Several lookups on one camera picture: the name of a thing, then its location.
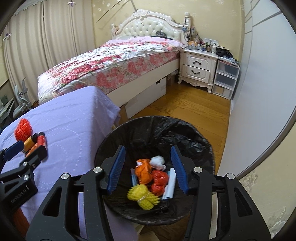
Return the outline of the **yellow label brown bottle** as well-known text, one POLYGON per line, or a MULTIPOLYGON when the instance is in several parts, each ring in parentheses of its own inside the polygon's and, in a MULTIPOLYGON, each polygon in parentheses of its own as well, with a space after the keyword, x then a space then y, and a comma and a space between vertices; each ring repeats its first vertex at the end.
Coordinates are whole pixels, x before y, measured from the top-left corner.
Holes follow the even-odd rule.
POLYGON ((29 152, 30 149, 37 143, 38 141, 38 134, 34 133, 24 142, 24 148, 22 150, 23 153, 29 152))

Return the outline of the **clear plastic drawer unit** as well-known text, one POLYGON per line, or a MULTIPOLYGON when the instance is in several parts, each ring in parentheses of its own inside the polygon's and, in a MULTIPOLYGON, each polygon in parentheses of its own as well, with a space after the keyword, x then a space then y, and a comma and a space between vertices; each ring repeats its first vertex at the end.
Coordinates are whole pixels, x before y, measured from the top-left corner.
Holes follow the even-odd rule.
POLYGON ((240 66, 227 59, 217 61, 212 93, 231 100, 240 73, 240 66))

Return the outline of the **yellow foam net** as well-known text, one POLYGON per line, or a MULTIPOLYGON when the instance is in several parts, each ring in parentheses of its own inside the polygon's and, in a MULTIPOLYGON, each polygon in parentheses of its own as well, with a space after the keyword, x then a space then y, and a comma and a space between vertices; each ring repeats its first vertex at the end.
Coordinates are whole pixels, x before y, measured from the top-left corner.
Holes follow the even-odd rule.
POLYGON ((133 186, 128 191, 127 198, 131 201, 136 201, 143 210, 151 210, 159 203, 159 198, 143 184, 133 186))

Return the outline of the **white blue tube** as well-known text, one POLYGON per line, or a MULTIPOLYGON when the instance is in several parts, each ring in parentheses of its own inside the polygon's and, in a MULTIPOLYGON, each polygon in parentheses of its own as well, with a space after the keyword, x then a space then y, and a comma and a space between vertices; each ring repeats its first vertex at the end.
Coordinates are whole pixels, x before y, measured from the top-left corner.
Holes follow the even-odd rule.
POLYGON ((169 174, 169 180, 168 184, 165 187, 165 192, 162 196, 163 200, 172 199, 174 196, 174 190, 175 190, 175 184, 176 184, 176 173, 174 168, 170 168, 169 174))

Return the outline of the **metal rod over headboard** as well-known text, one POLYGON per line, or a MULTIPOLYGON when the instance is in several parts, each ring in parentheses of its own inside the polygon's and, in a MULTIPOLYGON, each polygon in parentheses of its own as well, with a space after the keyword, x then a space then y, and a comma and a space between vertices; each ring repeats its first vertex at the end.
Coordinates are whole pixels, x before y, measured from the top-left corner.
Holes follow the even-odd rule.
POLYGON ((131 4, 132 5, 132 9, 133 12, 135 13, 138 8, 135 5, 135 2, 133 0, 122 0, 122 1, 116 1, 116 3, 114 3, 112 6, 109 6, 108 9, 105 11, 105 13, 103 13, 97 20, 95 23, 98 23, 101 19, 103 19, 105 16, 109 15, 110 13, 113 13, 114 11, 120 10, 121 8, 123 8, 124 6, 126 6, 127 4, 131 4))

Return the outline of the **white under-bed box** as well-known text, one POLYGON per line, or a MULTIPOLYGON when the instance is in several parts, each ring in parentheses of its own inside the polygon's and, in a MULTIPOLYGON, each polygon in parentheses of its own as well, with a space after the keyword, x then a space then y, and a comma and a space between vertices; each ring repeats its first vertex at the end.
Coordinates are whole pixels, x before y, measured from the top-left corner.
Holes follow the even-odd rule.
POLYGON ((133 117, 165 94, 166 78, 163 78, 139 93, 125 105, 127 117, 133 117))

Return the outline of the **red bottle black cap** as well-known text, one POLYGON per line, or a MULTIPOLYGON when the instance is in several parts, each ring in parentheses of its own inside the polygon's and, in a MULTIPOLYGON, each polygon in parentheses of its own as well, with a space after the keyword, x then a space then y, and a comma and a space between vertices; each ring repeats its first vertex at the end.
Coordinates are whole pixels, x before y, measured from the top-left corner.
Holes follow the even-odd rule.
POLYGON ((39 132, 37 139, 37 147, 44 147, 47 150, 47 140, 44 132, 39 132))

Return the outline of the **red plastic bag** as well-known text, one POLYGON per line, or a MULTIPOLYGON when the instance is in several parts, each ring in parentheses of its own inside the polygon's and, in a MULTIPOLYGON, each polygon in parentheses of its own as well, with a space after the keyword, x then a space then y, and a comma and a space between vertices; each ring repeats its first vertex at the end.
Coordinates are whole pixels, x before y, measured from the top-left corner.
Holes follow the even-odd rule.
POLYGON ((160 170, 152 171, 153 183, 150 186, 150 192, 156 196, 161 196, 165 192, 165 187, 168 183, 169 176, 166 172, 160 170))

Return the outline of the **orange-red foam net ball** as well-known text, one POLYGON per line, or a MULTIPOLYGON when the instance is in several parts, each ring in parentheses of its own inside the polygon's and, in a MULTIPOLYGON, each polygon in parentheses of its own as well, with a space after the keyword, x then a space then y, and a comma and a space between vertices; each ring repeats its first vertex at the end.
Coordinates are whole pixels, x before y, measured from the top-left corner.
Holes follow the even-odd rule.
POLYGON ((17 141, 25 142, 32 135, 32 132, 33 129, 30 122, 22 118, 16 126, 14 134, 17 141))

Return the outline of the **beige curtains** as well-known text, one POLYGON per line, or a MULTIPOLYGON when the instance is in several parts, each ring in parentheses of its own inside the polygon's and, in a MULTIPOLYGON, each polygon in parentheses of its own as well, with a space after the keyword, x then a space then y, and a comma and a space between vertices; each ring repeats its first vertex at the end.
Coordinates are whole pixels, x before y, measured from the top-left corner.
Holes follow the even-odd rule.
POLYGON ((1 37, 12 87, 38 100, 38 76, 55 65, 95 48, 91 1, 24 1, 1 37))

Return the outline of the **orange plastic bag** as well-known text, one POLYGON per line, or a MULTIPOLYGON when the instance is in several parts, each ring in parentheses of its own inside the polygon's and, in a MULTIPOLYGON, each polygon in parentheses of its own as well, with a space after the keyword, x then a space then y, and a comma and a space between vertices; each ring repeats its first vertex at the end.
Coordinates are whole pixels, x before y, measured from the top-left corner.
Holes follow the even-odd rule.
POLYGON ((149 184, 152 180, 152 167, 150 165, 150 159, 137 160, 135 174, 140 184, 149 184))

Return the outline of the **purple dotted tablecloth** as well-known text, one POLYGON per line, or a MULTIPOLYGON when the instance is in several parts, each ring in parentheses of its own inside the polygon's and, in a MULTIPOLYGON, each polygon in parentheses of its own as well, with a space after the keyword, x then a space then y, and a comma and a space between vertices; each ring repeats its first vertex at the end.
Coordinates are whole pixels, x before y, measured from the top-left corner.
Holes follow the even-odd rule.
MULTIPOLYGON (((64 173, 84 175, 95 168, 95 153, 117 119, 119 108, 97 87, 85 87, 46 102, 23 115, 33 129, 44 132, 47 157, 30 175, 38 192, 12 215, 1 210, 1 240, 26 240, 26 234, 43 200, 64 173)), ((1 134, 1 150, 17 142, 15 120, 1 134)), ((1 174, 18 168, 26 153, 22 151, 1 166, 1 174)), ((83 194, 79 193, 79 228, 87 240, 83 194)), ((113 240, 137 240, 135 228, 108 216, 113 240)))

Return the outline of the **white bed tufted headboard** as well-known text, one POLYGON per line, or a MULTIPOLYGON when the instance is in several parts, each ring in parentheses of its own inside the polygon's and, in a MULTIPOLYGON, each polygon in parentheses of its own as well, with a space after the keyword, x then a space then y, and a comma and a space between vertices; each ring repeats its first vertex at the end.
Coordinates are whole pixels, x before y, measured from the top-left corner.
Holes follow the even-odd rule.
POLYGON ((179 67, 185 28, 171 16, 139 9, 119 26, 111 40, 50 68, 38 78, 39 104, 83 87, 95 86, 122 106, 179 67))

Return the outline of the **white tissue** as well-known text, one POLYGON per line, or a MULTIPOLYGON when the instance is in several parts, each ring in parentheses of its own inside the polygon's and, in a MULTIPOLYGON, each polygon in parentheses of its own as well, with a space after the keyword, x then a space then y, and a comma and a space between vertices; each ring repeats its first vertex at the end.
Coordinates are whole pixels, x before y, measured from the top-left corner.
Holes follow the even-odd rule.
POLYGON ((152 168, 155 168, 159 171, 164 171, 166 169, 165 160, 162 156, 152 157, 149 164, 152 168))

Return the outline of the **light blue card packet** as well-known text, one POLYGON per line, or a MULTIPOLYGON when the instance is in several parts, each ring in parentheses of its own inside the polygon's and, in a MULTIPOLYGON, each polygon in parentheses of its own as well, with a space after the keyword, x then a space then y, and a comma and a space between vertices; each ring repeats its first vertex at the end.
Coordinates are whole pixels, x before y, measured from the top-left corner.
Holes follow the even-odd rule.
POLYGON ((131 168, 130 172, 131 172, 131 177, 132 177, 132 186, 138 185, 137 176, 135 174, 135 169, 131 168))

